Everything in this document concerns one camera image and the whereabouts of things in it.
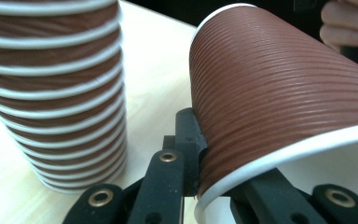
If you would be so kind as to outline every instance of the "human hand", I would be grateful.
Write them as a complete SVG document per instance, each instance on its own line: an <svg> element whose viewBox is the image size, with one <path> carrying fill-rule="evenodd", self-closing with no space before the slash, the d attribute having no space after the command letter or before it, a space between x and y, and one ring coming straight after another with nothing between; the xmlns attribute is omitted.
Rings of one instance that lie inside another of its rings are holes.
<svg viewBox="0 0 358 224"><path fill-rule="evenodd" d="M358 0L326 3L322 9L322 41L339 51L341 46L358 47Z"/></svg>

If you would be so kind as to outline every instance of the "stack of paper cups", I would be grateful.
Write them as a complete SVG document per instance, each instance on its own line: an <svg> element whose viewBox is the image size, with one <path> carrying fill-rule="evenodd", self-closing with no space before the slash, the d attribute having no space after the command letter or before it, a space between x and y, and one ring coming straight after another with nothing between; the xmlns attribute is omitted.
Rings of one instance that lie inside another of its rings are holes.
<svg viewBox="0 0 358 224"><path fill-rule="evenodd" d="M0 1L0 120L60 192L110 182L126 160L115 0Z"/></svg>

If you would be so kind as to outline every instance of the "cup stack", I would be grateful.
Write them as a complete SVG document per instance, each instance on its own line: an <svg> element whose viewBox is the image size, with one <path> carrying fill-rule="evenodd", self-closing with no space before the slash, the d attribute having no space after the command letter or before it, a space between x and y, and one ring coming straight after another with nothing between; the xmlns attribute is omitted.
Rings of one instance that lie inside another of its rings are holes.
<svg viewBox="0 0 358 224"><path fill-rule="evenodd" d="M0 1L0 120L60 192L110 182L126 160L116 0Z"/></svg>

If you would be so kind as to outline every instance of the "table surface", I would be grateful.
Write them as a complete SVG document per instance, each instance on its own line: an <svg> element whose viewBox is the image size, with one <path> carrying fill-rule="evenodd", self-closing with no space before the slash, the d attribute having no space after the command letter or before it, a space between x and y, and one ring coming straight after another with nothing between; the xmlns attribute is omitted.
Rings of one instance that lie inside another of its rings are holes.
<svg viewBox="0 0 358 224"><path fill-rule="evenodd" d="M188 53L195 27L120 3L129 157L125 170L113 183L126 188L145 175L152 155L161 150L163 136L174 135L176 112L191 106ZM315 184L329 181L358 192L358 150L353 154L354 147L358 149L358 144L280 169L306 192ZM315 171L315 163L330 172ZM46 188L0 122L0 223L62 223L78 197ZM196 223L196 202L186 199L184 223ZM211 223L232 222L227 208L219 208L225 203L211 206Z"/></svg>

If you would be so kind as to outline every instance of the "table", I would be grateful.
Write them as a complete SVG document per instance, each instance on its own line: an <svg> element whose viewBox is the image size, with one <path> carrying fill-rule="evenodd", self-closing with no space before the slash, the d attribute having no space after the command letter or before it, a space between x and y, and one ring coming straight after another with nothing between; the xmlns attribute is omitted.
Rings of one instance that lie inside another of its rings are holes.
<svg viewBox="0 0 358 224"><path fill-rule="evenodd" d="M163 136L174 134L175 113L191 106L188 52L195 27L127 2L120 4L129 159L114 184L126 188L145 175L152 155L161 150ZM280 169L306 192L331 177L332 182L348 184L358 192L358 153L353 156L352 148L285 164ZM318 173L315 162L330 172ZM46 188L0 122L0 223L61 223L78 197ZM185 224L196 223L196 202L186 199ZM211 206L210 222L232 223L227 206L221 204L227 205L227 200Z"/></svg>

